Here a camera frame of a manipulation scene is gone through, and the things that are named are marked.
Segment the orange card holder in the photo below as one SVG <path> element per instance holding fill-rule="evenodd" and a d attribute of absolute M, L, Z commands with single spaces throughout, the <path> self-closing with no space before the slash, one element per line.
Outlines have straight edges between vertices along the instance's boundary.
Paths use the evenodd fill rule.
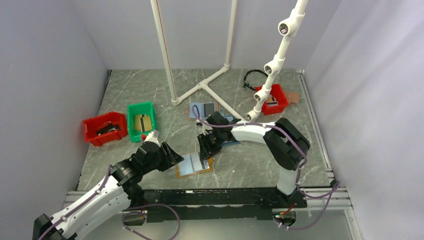
<path fill-rule="evenodd" d="M 176 175 L 177 175 L 178 178 L 185 178 L 185 177 L 190 177 L 190 176 L 194 176 L 194 175 L 199 175 L 199 174 L 211 172 L 213 170 L 214 159 L 211 157 L 211 158 L 207 159 L 208 162 L 209 162 L 209 169 L 199 171 L 199 172 L 194 172 L 193 167 L 192 167 L 190 154 L 182 155 L 184 160 L 176 165 L 176 167 L 175 167 L 176 168 Z"/>

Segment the light grey striped card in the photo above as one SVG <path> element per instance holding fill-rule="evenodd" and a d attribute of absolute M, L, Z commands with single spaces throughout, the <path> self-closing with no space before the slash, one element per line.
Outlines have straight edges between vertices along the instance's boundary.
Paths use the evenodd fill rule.
<path fill-rule="evenodd" d="M 205 171 L 210 168 L 208 160 L 202 160 L 199 152 L 191 153 L 190 160 L 195 173 Z"/>

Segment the beige striped credit card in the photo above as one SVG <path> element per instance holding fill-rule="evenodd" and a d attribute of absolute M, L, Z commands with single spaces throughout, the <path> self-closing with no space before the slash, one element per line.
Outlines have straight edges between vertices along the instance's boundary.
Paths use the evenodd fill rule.
<path fill-rule="evenodd" d="M 140 121 L 140 130 L 142 132 L 148 132 L 153 129 L 150 116 L 142 115 L 139 121 Z"/>

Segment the dark grey credit card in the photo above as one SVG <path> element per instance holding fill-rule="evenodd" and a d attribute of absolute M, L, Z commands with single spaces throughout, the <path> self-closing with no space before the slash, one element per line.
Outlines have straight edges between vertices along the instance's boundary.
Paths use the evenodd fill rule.
<path fill-rule="evenodd" d="M 111 122 L 109 124 L 106 124 L 102 127 L 100 127 L 97 131 L 96 134 L 98 136 L 110 133 L 110 132 L 114 132 L 114 131 L 119 131 L 121 128 L 118 124 L 112 124 Z"/>

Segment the grey striped credit card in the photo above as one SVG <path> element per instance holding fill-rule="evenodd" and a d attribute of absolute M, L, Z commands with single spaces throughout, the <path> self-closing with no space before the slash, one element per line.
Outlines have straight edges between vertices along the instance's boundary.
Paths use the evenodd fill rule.
<path fill-rule="evenodd" d="M 271 95 L 268 97 L 268 99 L 265 101 L 265 103 L 268 107 L 275 107 L 275 106 L 279 105 L 277 99 L 275 97 L 271 96 Z"/>

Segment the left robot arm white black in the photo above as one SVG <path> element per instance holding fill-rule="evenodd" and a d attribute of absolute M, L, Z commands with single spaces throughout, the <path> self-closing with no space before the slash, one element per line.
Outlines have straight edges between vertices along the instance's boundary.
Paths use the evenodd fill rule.
<path fill-rule="evenodd" d="M 139 185 L 144 175 L 164 172 L 184 158 L 166 143 L 146 141 L 129 158 L 109 165 L 105 176 L 78 200 L 33 224 L 34 240 L 82 240 L 115 214 L 145 203 Z"/>

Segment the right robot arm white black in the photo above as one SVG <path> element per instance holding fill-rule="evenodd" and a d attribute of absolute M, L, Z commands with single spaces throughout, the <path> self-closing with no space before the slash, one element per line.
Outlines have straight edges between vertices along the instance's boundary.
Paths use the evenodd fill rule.
<path fill-rule="evenodd" d="M 268 147 L 279 165 L 279 178 L 275 194 L 276 203 L 287 208 L 295 201 L 300 168 L 307 161 L 311 148 L 309 140 L 287 119 L 259 123 L 234 118 L 228 121 L 214 112 L 201 121 L 203 132 L 197 136 L 200 158 L 209 159 L 218 154 L 225 142 L 255 142 Z"/>

